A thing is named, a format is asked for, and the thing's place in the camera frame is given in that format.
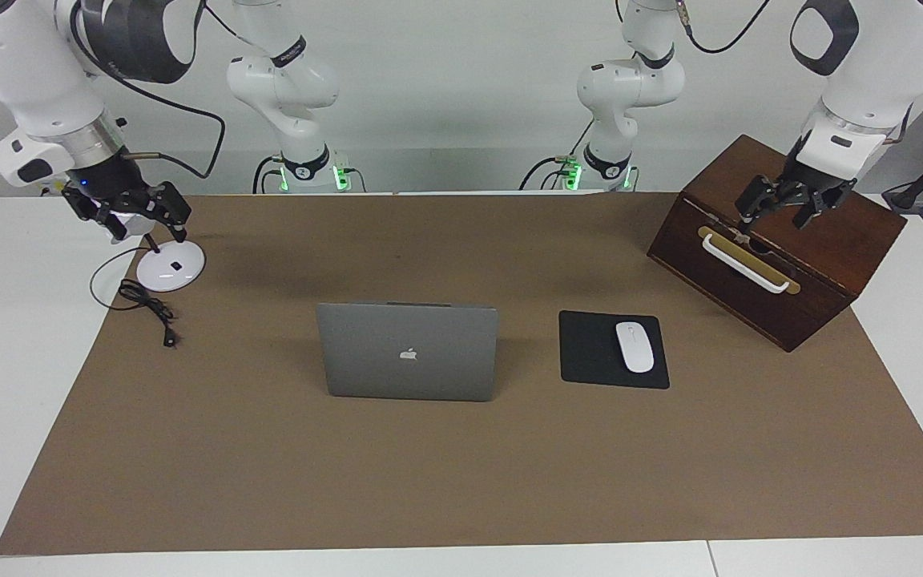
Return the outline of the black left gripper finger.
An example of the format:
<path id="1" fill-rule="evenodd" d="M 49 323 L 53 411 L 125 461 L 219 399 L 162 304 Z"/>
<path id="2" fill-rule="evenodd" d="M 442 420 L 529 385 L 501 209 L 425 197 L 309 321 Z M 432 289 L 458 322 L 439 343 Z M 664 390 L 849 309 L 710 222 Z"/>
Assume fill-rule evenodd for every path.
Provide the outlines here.
<path id="1" fill-rule="evenodd" d="M 799 230 L 827 209 L 834 208 L 835 192 L 832 191 L 805 191 L 797 196 L 800 208 L 792 217 L 792 225 Z"/>
<path id="2" fill-rule="evenodd" d="M 779 197 L 779 182 L 766 176 L 755 176 L 734 201 L 734 207 L 740 217 L 736 229 L 741 234 L 750 234 L 760 219 L 783 207 Z"/>

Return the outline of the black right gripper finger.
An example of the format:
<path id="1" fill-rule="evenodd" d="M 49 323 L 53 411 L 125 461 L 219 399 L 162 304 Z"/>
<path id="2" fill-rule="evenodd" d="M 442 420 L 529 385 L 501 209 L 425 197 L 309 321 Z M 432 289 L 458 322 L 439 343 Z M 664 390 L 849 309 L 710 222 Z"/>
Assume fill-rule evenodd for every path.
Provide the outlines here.
<path id="1" fill-rule="evenodd" d="M 149 216 L 163 225 L 177 244 L 187 240 L 186 225 L 191 212 L 190 205 L 170 182 L 149 189 Z"/>
<path id="2" fill-rule="evenodd" d="M 117 215 L 108 207 L 96 204 L 93 200 L 77 200 L 77 216 L 81 220 L 93 220 L 109 233 L 117 244 L 128 237 L 128 229 Z"/>

